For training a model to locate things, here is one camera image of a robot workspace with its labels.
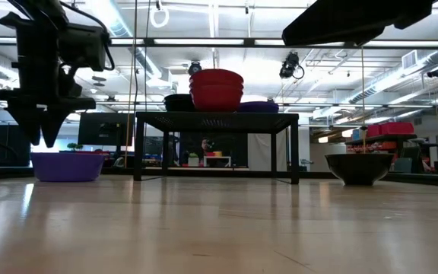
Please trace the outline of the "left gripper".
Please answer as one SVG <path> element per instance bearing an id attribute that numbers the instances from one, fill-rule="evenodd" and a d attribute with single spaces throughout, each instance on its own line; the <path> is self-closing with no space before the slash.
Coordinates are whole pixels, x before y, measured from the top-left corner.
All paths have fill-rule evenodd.
<path id="1" fill-rule="evenodd" d="M 50 19 L 27 20 L 15 13 L 0 18 L 0 24 L 16 31 L 20 87 L 5 96 L 9 107 L 49 109 L 7 109 L 32 145 L 42 134 L 47 148 L 56 142 L 70 110 L 93 109 L 93 99 L 81 96 L 82 87 L 74 76 L 80 68 L 96 68 L 96 27 L 65 23 L 58 27 Z"/>

